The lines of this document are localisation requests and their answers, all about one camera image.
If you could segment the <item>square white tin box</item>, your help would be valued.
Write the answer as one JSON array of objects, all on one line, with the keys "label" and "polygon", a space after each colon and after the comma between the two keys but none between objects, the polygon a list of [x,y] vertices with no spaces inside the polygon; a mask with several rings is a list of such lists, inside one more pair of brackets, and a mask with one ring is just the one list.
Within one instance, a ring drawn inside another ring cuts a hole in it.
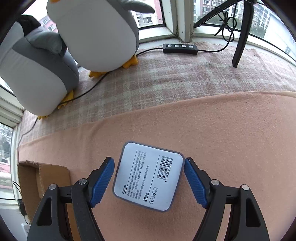
[{"label": "square white tin box", "polygon": [[120,154],[113,193],[142,207],[168,211],[184,162],[179,152],[129,141]]}]

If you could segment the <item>plaid checkered mat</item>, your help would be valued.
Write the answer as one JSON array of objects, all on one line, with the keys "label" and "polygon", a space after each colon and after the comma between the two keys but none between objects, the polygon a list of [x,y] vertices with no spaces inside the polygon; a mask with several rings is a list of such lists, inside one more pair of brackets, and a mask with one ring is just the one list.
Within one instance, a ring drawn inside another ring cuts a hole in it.
[{"label": "plaid checkered mat", "polygon": [[237,68],[235,47],[199,43],[192,55],[166,55],[149,49],[138,65],[118,69],[103,80],[81,69],[77,99],[37,120],[25,112],[20,124],[22,143],[113,115],[191,98],[249,91],[295,91],[295,65],[262,49],[246,48]]}]

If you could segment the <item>grey white penguin plush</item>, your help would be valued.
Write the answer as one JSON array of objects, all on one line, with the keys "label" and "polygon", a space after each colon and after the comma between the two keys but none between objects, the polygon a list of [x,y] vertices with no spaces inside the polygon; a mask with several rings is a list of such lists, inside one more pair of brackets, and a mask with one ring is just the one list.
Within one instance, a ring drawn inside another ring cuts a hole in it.
[{"label": "grey white penguin plush", "polygon": [[79,72],[58,33],[21,15],[1,43],[1,78],[26,110],[42,117],[74,97]]}]

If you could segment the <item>black inline remote control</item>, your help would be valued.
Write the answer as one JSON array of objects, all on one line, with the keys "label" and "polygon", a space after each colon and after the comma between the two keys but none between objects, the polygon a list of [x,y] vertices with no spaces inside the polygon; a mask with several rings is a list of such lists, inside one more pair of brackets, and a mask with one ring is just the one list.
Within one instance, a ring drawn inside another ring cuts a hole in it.
[{"label": "black inline remote control", "polygon": [[196,55],[198,48],[194,44],[163,44],[163,52]]}]

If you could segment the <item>penguin plush orange beak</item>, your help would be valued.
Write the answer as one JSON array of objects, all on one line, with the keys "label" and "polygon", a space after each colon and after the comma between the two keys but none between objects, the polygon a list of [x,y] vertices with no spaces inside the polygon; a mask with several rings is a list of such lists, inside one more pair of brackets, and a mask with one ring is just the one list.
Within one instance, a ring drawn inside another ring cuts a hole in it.
[{"label": "penguin plush orange beak", "polygon": [[70,54],[91,78],[138,64],[139,31],[132,11],[154,13],[141,1],[47,3],[47,13]]}]

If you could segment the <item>black power adapter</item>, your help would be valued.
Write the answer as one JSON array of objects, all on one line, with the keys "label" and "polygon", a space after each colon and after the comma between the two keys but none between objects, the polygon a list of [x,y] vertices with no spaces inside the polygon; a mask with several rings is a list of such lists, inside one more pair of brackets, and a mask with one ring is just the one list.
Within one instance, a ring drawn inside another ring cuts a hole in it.
[{"label": "black power adapter", "polygon": [[19,211],[22,214],[22,216],[27,216],[27,212],[26,212],[26,208],[25,208],[25,204],[24,204],[23,200],[18,199],[17,203],[18,203]]}]

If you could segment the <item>brown cardboard box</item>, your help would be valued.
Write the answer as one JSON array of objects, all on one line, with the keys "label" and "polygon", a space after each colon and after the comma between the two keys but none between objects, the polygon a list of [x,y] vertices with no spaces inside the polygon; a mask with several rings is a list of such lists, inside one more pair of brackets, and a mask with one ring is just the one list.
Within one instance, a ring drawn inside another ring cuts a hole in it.
[{"label": "brown cardboard box", "polygon": [[31,222],[27,240],[81,240],[66,167],[22,161],[18,164],[18,179]]}]

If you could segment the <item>black tripod stand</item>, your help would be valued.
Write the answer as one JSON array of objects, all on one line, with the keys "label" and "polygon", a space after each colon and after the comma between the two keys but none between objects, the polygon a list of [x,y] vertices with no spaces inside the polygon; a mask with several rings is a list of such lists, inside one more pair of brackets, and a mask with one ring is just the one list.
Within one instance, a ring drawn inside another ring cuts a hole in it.
[{"label": "black tripod stand", "polygon": [[[193,27],[198,28],[204,23],[206,23],[211,18],[218,16],[219,21],[221,22],[221,26],[219,30],[214,34],[215,36],[218,33],[222,34],[222,38],[226,41],[226,44],[229,45],[235,40],[234,32],[237,30],[238,21],[235,18],[235,15],[230,15],[226,9],[230,6],[234,6],[234,13],[238,13],[237,9],[239,1],[228,0],[222,3],[219,6],[216,6],[213,10],[203,16],[200,20],[194,23]],[[257,1],[244,1],[243,7],[243,15],[242,15],[242,23],[240,27],[240,35],[238,39],[238,43],[234,52],[234,56],[232,58],[232,66],[236,68],[241,59],[242,53],[244,51],[247,38],[250,33],[253,15],[254,15],[254,5]]]}]

